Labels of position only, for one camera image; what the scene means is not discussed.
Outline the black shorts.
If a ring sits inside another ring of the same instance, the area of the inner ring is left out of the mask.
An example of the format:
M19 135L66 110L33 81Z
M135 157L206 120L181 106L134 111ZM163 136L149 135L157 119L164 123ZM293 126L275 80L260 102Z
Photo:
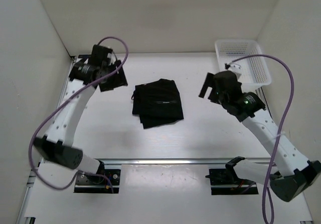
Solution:
M184 119L179 90L174 80L160 79L135 86L132 114L144 129L173 124Z

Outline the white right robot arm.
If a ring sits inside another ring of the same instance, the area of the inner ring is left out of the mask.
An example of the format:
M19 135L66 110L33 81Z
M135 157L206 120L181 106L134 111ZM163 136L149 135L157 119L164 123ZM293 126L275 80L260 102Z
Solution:
M276 166L255 164L244 157L236 157L226 164L225 177L236 184L241 179L267 183L281 200L290 202L310 187L320 176L320 161L310 161L290 140L278 132L263 101L253 92L243 92L241 83L232 71L208 73L199 96L203 98L211 88L208 99L221 105L245 126L270 154Z

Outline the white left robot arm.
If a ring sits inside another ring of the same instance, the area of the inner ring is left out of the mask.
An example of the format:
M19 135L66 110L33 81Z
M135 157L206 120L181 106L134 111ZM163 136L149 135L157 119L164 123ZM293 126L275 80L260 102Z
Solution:
M97 86L120 73L126 60L127 57L119 64L115 61L116 68L96 80L94 76L99 67L81 61L74 64L69 74L65 101L40 124L30 141L28 157L33 171L32 148L36 148L45 160L84 172L94 184L103 182L105 171L100 168L101 161L88 157L72 145L80 118Z

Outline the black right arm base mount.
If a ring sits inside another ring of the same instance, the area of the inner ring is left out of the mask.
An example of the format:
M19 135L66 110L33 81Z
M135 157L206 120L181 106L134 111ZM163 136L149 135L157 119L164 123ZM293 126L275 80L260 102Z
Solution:
M244 157L235 157L225 164L224 169L209 169L206 178L210 180L211 195L257 195L258 189L254 181L241 179L236 175L234 167Z

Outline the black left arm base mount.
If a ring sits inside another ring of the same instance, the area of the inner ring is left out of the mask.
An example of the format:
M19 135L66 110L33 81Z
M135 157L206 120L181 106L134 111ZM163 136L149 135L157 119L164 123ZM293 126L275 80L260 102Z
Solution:
M74 193L118 194L121 169L112 167L100 173L104 177L78 174L75 180Z

